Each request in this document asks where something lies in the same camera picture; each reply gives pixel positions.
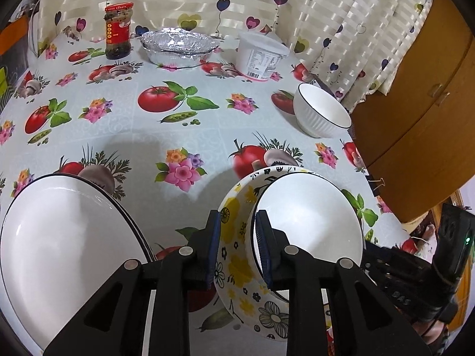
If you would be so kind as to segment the black binder clip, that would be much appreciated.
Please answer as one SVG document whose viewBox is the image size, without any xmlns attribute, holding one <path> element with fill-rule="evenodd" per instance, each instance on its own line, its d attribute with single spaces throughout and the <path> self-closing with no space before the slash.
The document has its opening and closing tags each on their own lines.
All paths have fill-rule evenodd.
<svg viewBox="0 0 475 356">
<path fill-rule="evenodd" d="M 374 196 L 380 195 L 380 188 L 386 185 L 383 178 L 374 178 L 371 174 L 365 176 Z"/>
</svg>

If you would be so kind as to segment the floral vinyl tablecloth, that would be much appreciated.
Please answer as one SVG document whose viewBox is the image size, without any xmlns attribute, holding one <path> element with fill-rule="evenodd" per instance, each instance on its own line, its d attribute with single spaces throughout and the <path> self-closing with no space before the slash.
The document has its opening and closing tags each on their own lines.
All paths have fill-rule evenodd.
<svg viewBox="0 0 475 356">
<path fill-rule="evenodd" d="M 300 84 L 296 58 L 257 82 L 233 70 L 235 45 L 184 69 L 155 66 L 138 41 L 119 61 L 105 58 L 102 43 L 66 35 L 30 55 L 1 111 L 1 208 L 42 175 L 104 166 L 116 199 L 161 252 L 183 244 L 239 178 L 278 153 L 347 190 L 375 244 L 407 239 L 350 157 L 351 138 L 309 137 L 277 107 Z"/>
</svg>

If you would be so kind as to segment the wooden cabinet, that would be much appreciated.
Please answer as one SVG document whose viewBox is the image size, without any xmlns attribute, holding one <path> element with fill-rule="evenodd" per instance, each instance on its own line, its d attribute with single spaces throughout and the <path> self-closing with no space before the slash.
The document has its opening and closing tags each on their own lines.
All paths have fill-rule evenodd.
<svg viewBox="0 0 475 356">
<path fill-rule="evenodd" d="M 452 0 L 434 0 L 387 95 L 352 113 L 356 146 L 403 223 L 474 176 L 474 34 Z"/>
</svg>

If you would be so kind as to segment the heart-patterned cream curtain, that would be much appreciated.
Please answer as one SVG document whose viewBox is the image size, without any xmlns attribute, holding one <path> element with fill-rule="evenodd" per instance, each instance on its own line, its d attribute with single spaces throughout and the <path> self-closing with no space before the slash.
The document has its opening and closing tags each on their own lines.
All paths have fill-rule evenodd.
<svg viewBox="0 0 475 356">
<path fill-rule="evenodd" d="M 133 3 L 138 27 L 276 35 L 353 110 L 368 95 L 389 92 L 433 0 L 40 0 L 39 47 L 65 28 L 103 39 L 105 7 L 119 2 Z"/>
</svg>

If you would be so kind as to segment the white plate black rim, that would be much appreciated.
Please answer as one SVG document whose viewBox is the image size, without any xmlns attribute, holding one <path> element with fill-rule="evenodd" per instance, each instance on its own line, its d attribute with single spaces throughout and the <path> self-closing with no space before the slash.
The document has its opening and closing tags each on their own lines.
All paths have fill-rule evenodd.
<svg viewBox="0 0 475 356">
<path fill-rule="evenodd" d="M 14 197 L 1 223 L 1 312 L 41 355 L 121 264 L 154 258 L 111 195 L 84 178 L 44 175 Z"/>
</svg>

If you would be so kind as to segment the aluminium foil tray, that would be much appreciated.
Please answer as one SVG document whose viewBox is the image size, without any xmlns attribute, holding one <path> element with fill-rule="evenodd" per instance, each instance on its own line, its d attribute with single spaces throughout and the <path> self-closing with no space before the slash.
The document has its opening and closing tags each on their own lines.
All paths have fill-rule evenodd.
<svg viewBox="0 0 475 356">
<path fill-rule="evenodd" d="M 140 36 L 142 48 L 150 62 L 161 67 L 194 68 L 220 46 L 209 35 L 167 27 Z"/>
</svg>

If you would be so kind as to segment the orange box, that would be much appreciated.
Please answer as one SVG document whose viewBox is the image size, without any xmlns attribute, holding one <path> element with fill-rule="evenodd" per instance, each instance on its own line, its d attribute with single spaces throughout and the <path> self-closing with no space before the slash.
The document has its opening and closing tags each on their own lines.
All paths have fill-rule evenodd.
<svg viewBox="0 0 475 356">
<path fill-rule="evenodd" d="M 4 55 L 28 33 L 28 16 L 23 15 L 9 25 L 0 35 L 0 55 Z"/>
</svg>

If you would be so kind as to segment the yellow floral patterned plate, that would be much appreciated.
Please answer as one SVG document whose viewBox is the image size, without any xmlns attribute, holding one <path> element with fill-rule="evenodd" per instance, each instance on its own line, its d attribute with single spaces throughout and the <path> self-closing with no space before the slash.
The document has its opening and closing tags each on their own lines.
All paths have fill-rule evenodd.
<svg viewBox="0 0 475 356">
<path fill-rule="evenodd" d="M 250 215 L 258 197 L 276 179 L 310 171 L 298 166 L 273 166 L 248 174 L 221 201 L 221 237 L 214 285 L 225 309 L 238 323 L 257 335 L 274 341 L 286 341 L 289 304 L 277 297 L 259 279 L 251 249 Z"/>
</svg>

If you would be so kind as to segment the white plastic tub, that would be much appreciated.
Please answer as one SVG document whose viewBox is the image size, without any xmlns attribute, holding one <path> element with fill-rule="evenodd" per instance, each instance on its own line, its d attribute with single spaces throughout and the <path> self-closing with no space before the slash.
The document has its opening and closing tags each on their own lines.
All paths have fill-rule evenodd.
<svg viewBox="0 0 475 356">
<path fill-rule="evenodd" d="M 255 32 L 241 32 L 237 48 L 235 68 L 257 81 L 268 81 L 278 63 L 290 53 L 280 41 Z"/>
</svg>

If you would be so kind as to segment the red-lidded sauce jar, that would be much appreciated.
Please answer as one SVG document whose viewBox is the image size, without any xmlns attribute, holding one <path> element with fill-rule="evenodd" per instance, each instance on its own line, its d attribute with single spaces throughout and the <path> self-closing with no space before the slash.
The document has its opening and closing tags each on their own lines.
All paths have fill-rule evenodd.
<svg viewBox="0 0 475 356">
<path fill-rule="evenodd" d="M 118 60 L 130 54 L 130 22 L 134 4 L 121 2 L 105 8 L 105 56 Z"/>
</svg>

